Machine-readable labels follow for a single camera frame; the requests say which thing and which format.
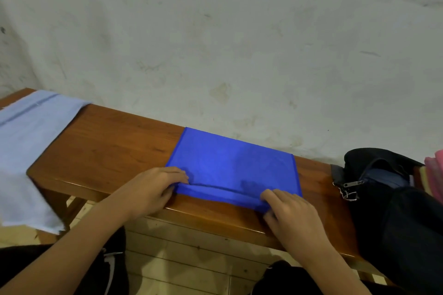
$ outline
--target wooden bench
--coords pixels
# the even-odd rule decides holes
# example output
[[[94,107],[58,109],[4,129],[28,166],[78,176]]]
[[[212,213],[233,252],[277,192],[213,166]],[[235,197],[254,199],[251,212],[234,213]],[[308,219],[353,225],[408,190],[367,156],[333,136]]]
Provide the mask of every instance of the wooden bench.
[[[32,91],[23,89],[3,98],[0,107]],[[164,166],[182,131],[181,126],[91,104],[81,109],[27,173],[55,212],[69,224],[75,210],[86,200],[99,202],[139,172]],[[295,158],[303,197],[318,210],[332,245],[353,269],[380,275],[358,252],[350,213],[332,185],[330,165]],[[66,200],[71,195],[78,199],[68,209]],[[176,195],[155,217],[283,249],[262,215],[231,204]],[[55,240],[47,233],[40,232],[39,236],[43,242]]]

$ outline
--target stack of folded cloth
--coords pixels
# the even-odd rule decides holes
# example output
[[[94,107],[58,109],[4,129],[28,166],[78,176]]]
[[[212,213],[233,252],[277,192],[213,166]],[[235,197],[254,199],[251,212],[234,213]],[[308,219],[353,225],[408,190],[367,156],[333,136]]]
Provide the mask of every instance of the stack of folded cloth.
[[[424,190],[443,204],[443,149],[424,159],[420,177]]]

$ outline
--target light blue towel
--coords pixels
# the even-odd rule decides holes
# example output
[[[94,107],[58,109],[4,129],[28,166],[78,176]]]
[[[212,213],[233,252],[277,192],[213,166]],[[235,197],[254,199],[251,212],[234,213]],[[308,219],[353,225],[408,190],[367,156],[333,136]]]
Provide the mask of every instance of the light blue towel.
[[[52,141],[89,102],[36,91],[0,110],[0,217],[58,234],[62,221],[26,175]]]

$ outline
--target black pants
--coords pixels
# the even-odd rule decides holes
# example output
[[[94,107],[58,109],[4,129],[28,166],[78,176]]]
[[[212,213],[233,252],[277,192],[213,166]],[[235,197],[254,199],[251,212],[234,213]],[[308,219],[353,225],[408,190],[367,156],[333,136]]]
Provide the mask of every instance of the black pants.
[[[51,245],[15,246],[0,249],[0,287],[37,259]],[[75,295],[103,295],[109,282],[110,264],[105,256],[114,255],[114,275],[108,295],[128,295],[129,281],[125,264],[126,236],[122,227],[106,242],[86,275],[80,282]],[[403,295],[400,288],[388,287],[372,282],[363,282],[374,295]],[[292,267],[286,261],[278,261],[268,267],[263,278],[256,283],[252,295],[264,294],[309,294],[321,295],[309,274],[301,267]]]

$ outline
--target folded blue cloth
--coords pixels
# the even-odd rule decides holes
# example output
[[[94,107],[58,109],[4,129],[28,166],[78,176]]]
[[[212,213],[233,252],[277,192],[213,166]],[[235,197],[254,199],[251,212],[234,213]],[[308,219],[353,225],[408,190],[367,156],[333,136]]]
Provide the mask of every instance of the folded blue cloth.
[[[50,91],[36,91],[0,110],[0,216],[3,225],[28,225],[58,233],[59,217],[26,170],[88,104]]]
[[[266,212],[260,201],[266,189],[302,196],[295,158],[244,141],[186,127],[167,166],[186,171],[189,185],[176,192]]]

